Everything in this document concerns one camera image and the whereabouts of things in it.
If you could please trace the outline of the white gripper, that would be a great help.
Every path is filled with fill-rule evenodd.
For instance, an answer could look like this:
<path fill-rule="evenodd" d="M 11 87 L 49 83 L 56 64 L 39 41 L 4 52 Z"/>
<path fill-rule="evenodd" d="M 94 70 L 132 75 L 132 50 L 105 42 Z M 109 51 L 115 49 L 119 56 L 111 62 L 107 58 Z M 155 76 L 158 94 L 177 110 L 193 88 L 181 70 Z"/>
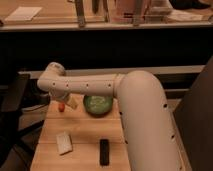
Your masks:
<path fill-rule="evenodd" d="M 68 93 L 51 93 L 51 98 L 55 101 L 66 103 L 66 105 L 71 107 L 73 110 L 76 110 L 78 107 L 78 103 L 75 98 L 69 96 Z"/>

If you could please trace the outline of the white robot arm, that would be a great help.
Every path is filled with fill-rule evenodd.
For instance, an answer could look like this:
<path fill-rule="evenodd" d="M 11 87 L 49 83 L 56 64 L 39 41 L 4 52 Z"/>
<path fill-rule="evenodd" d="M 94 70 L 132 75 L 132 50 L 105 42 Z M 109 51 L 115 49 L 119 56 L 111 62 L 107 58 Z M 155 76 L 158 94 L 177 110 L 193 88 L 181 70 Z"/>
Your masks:
<path fill-rule="evenodd" d="M 68 76 L 63 65 L 51 62 L 37 85 L 65 104 L 71 103 L 72 93 L 116 98 L 131 171 L 182 169 L 166 95 L 152 73 L 137 70 L 127 74 Z"/>

